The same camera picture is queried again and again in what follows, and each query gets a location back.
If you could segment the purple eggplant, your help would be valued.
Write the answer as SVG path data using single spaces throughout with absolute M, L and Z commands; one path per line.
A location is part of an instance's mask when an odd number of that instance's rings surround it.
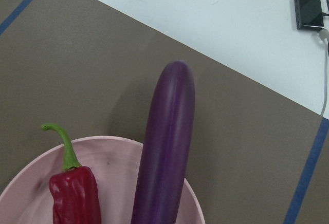
M 193 74 L 184 61 L 162 71 L 150 106 L 132 223 L 175 223 L 195 113 Z

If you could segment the red chili pepper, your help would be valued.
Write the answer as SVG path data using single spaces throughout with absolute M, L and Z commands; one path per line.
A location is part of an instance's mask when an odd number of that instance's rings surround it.
M 101 223 L 101 208 L 96 179 L 91 169 L 78 161 L 71 139 L 57 124 L 46 123 L 63 140 L 62 172 L 51 176 L 49 190 L 53 198 L 53 223 Z

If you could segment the small black box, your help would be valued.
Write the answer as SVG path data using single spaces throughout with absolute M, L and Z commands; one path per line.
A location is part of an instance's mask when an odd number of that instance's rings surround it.
M 294 0 L 298 30 L 320 31 L 324 28 L 321 0 Z

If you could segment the pink plate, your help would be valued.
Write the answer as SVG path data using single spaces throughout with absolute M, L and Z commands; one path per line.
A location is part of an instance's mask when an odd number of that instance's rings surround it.
M 118 137 L 87 137 L 72 142 L 78 161 L 91 169 L 98 187 L 101 223 L 132 223 L 143 145 Z M 59 145 L 29 163 L 1 194 L 1 223 L 53 223 L 51 176 L 62 172 Z M 175 223 L 204 223 L 199 203 L 184 179 Z

